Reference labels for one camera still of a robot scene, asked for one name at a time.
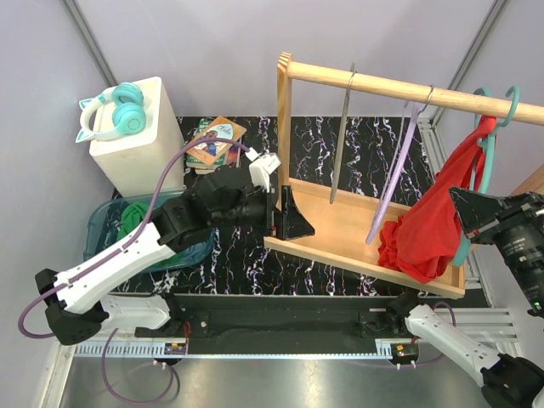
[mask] purple hanger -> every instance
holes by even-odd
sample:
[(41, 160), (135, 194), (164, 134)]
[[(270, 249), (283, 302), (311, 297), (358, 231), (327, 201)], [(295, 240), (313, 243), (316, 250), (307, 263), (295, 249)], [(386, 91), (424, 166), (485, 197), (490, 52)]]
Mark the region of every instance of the purple hanger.
[(404, 141), (402, 141), (402, 148), (400, 149), (399, 157), (396, 159), (396, 163), (395, 163), (395, 158), (397, 156), (397, 152), (399, 151), (399, 147), (401, 143), (402, 130), (403, 130), (404, 121), (405, 121), (404, 110), (402, 112), (402, 121), (400, 123), (400, 132), (399, 132), (399, 142), (397, 143), (397, 147), (394, 151), (393, 162), (391, 163), (391, 167), (389, 168), (388, 176), (385, 179), (385, 185), (383, 186), (382, 195), (380, 196), (380, 202), (377, 206), (376, 212), (374, 213), (374, 219), (372, 220), (371, 231), (368, 233), (368, 236), (366, 237), (367, 245), (369, 245), (372, 242), (372, 240), (374, 239), (374, 236), (376, 236), (377, 229), (380, 227), (380, 225), (382, 225), (383, 216), (385, 215), (385, 212), (388, 209), (388, 205), (391, 202), (394, 189), (397, 186), (397, 182), (399, 181), (400, 172), (402, 171), (402, 167), (404, 167), (405, 165), (406, 156), (408, 156), (408, 150), (410, 149), (411, 140), (413, 139), (414, 132), (416, 131), (417, 118), (423, 112), (424, 109), (425, 109), (425, 106), (423, 106), (423, 104), (418, 104), (416, 102), (414, 102), (413, 106), (411, 107), (410, 124), (408, 125), (408, 130), (406, 130), (406, 136)]

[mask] cat ear headphones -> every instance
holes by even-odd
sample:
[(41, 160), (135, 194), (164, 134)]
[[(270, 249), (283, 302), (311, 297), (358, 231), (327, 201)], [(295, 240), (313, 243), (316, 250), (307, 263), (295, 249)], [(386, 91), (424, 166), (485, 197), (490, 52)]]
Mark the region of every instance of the cat ear headphones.
[[(114, 128), (104, 132), (91, 130), (89, 122), (93, 113), (102, 105), (111, 101), (117, 105), (113, 111)], [(104, 91), (96, 98), (84, 99), (79, 102), (82, 115), (79, 123), (82, 130), (76, 137), (76, 143), (88, 140), (113, 140), (125, 134), (139, 133), (145, 128), (144, 93), (130, 82), (123, 82), (112, 91)]]

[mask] white container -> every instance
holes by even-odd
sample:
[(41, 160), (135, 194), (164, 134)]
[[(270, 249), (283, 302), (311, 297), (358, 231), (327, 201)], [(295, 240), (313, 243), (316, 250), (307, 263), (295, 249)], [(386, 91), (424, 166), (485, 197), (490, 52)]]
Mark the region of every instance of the white container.
[[(144, 93), (145, 129), (110, 141), (92, 140), (89, 154), (124, 197), (150, 194), (164, 167), (184, 144), (167, 91), (158, 76), (134, 82)], [(113, 128), (114, 103), (100, 106), (93, 130)], [(161, 191), (182, 190), (183, 159), (172, 167)]]

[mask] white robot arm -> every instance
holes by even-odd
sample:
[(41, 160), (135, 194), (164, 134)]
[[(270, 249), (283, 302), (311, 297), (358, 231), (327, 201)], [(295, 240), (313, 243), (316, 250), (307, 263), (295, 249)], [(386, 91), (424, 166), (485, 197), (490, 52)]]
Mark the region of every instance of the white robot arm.
[(429, 342), (459, 365), (481, 388), (492, 408), (544, 408), (544, 371), (523, 358), (500, 354), (441, 319), (413, 293), (387, 309), (389, 321)]
[[(115, 287), (141, 270), (169, 259), (198, 242), (212, 228), (251, 225), (280, 239), (296, 224), (305, 234), (314, 230), (305, 219), (287, 217), (275, 208), (269, 176), (280, 165), (278, 156), (258, 155), (251, 149), (247, 169), (220, 167), (201, 178), (179, 197), (166, 201), (135, 231), (75, 268), (62, 272), (44, 269), (36, 275), (41, 297), (48, 305), (46, 317), (53, 335), (65, 345), (88, 340), (102, 329), (137, 327), (161, 330), (167, 336), (183, 331), (184, 317), (167, 295), (130, 297), (109, 295)], [(20, 330), (28, 337), (24, 319), (35, 301), (20, 317)]]

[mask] headphone ear cup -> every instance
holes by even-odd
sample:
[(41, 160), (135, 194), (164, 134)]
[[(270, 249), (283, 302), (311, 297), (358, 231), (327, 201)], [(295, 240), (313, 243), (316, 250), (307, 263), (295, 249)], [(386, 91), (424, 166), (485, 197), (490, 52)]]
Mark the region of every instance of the headphone ear cup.
[(116, 107), (112, 120), (120, 134), (139, 133), (145, 128), (145, 111), (141, 106), (127, 102)]
[(137, 85), (130, 82), (123, 82), (117, 86), (111, 93), (111, 98), (117, 106), (127, 102), (144, 106), (144, 93)]

